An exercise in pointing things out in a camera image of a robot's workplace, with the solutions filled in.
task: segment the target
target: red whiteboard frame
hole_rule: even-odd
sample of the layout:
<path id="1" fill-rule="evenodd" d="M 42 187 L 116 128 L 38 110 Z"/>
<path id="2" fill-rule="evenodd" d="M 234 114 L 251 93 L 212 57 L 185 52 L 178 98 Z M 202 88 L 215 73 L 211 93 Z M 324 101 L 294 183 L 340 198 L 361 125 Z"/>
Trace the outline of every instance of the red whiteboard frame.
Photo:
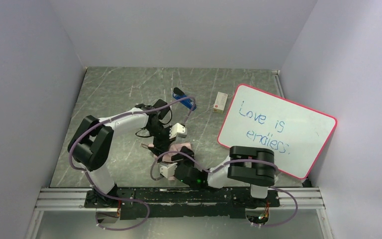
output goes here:
<path id="1" fill-rule="evenodd" d="M 308 170 L 307 174 L 306 174 L 304 177 L 302 177 L 302 178 L 298 178 L 298 177 L 296 177 L 295 175 L 292 175 L 292 174 L 290 174 L 290 173 L 287 173 L 287 172 L 282 171 L 282 170 L 279 169 L 280 172 L 283 172 L 283 173 L 285 173 L 285 174 L 288 174 L 288 175 L 290 175 L 290 176 L 292 176 L 292 177 L 294 177 L 294 178 L 297 178 L 297 179 L 305 179 L 305 178 L 307 178 L 308 175 L 309 175 L 309 173 L 311 172 L 312 168 L 314 167 L 314 164 L 315 164 L 316 161 L 318 160 L 318 157 L 320 156 L 321 152 L 323 151 L 323 149 L 324 149 L 326 143 L 329 141 L 330 137 L 332 136 L 333 132 L 335 131 L 336 126 L 337 126 L 337 119 L 336 119 L 335 117 L 331 116 L 331 115 L 326 114 L 326 113 L 320 112 L 320 111 L 318 111 L 318 110 L 312 109 L 312 108 L 307 107 L 307 106 L 303 106 L 303 105 L 301 105 L 301 104 L 299 104 L 299 103 L 297 103 L 297 102 L 293 102 L 293 101 L 287 100 L 287 99 L 285 99 L 285 98 L 282 98 L 282 97 L 277 96 L 277 95 L 274 95 L 274 94 L 272 94 L 272 93 L 269 93 L 269 92 L 260 90 L 260 89 L 258 89 L 258 88 L 255 88 L 255 87 L 250 86 L 250 85 L 247 85 L 247 84 L 239 84 L 239 85 L 236 87 L 236 91 L 235 91 L 235 93 L 238 91 L 238 88 L 239 88 L 240 86 L 246 86 L 246 87 L 252 88 L 252 89 L 254 89 L 254 90 L 257 90 L 257 91 L 260 91 L 260 92 L 262 92 L 262 93 L 265 93 L 265 94 L 274 96 L 274 97 L 276 97 L 276 98 L 278 98 L 278 99 L 281 99 L 281 100 L 283 100 L 283 101 L 287 101 L 287 102 L 292 103 L 292 104 L 294 104 L 294 105 L 297 105 L 297 106 L 306 108 L 306 109 L 308 109 L 308 110 L 317 112 L 317 113 L 319 113 L 319 114 L 325 115 L 325 116 L 330 117 L 330 118 L 332 118 L 332 119 L 335 120 L 335 125 L 333 126 L 332 130 L 330 131 L 330 134 L 327 136 L 326 141 L 324 142 L 324 144 L 323 144 L 323 146 L 321 147 L 320 151 L 318 152 L 318 154 L 317 154 L 315 160 L 313 161 L 312 165 L 310 166 L 310 169 Z M 231 101 L 231 103 L 230 103 L 230 105 L 229 105 L 228 112 L 226 113 L 225 120 L 223 121 L 223 124 L 222 124 L 222 127 L 220 128 L 219 134 L 217 135 L 217 142 L 218 142 L 220 145 L 222 145 L 222 146 L 224 146 L 224 147 L 226 147 L 226 148 L 229 148 L 229 147 L 226 146 L 226 145 L 224 145 L 224 144 L 222 144 L 222 143 L 219 141 L 219 137 L 220 137 L 220 133 L 222 133 L 223 126 L 225 125 L 226 119 L 228 118 L 230 108 L 231 108 L 232 103 L 233 103 L 233 101 L 234 101 L 234 99 L 235 99 L 235 95 L 236 95 L 236 94 L 233 95 L 232 101 Z"/>

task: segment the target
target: whiteboard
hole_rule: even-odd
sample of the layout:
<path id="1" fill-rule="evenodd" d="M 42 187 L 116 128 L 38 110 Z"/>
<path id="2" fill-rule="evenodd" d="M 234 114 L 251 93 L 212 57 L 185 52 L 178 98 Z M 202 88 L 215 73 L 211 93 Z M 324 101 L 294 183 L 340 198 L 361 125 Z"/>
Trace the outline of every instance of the whiteboard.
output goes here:
<path id="1" fill-rule="evenodd" d="M 280 171 L 306 178 L 337 120 L 249 85 L 235 92 L 217 141 L 226 147 L 269 148 Z"/>

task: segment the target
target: glass panel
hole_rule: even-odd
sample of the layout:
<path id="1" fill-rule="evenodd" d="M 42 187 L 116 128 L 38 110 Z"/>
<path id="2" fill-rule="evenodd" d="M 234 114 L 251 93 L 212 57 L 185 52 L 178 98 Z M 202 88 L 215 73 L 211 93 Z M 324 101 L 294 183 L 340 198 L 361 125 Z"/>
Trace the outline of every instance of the glass panel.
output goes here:
<path id="1" fill-rule="evenodd" d="M 269 223 L 285 220 L 292 210 L 271 210 Z M 139 220 L 118 221 L 108 227 L 128 227 Z M 300 210 L 289 223 L 274 228 L 256 228 L 245 219 L 228 217 L 151 218 L 140 227 L 124 232 L 109 232 L 96 227 L 94 212 L 45 212 L 38 239 L 322 239 L 316 210 Z"/>

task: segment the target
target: white panel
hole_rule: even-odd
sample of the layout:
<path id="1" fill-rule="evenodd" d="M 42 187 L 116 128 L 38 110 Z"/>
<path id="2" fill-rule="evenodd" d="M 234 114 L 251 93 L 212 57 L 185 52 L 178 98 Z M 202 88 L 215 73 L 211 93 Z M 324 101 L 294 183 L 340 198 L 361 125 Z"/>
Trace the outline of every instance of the white panel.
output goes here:
<path id="1" fill-rule="evenodd" d="M 288 99 L 339 119 L 310 174 L 335 238 L 382 239 L 382 0 L 319 0 L 280 78 Z"/>
<path id="2" fill-rule="evenodd" d="M 26 235 L 83 76 L 47 0 L 0 0 L 0 238 Z"/>
<path id="3" fill-rule="evenodd" d="M 51 0 L 87 66 L 278 69 L 317 0 Z"/>
<path id="4" fill-rule="evenodd" d="M 271 149 L 281 171 L 303 179 L 336 123 L 333 117 L 240 85 L 218 142 L 227 147 Z"/>

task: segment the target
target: blue marker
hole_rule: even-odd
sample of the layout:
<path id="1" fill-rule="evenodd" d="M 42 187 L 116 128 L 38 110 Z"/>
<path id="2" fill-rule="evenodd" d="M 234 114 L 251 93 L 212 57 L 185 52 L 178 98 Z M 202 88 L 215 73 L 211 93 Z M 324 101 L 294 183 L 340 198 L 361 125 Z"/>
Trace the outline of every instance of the blue marker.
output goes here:
<path id="1" fill-rule="evenodd" d="M 181 91 L 178 87 L 175 87 L 174 88 L 174 92 L 172 93 L 172 97 L 179 100 L 181 98 L 184 98 L 184 97 L 187 97 L 185 95 L 185 93 L 183 91 Z M 184 101 L 181 101 L 181 104 L 183 104 L 184 106 L 186 106 L 188 109 L 191 109 L 191 107 L 193 106 L 194 102 L 192 102 L 191 99 L 186 99 Z"/>

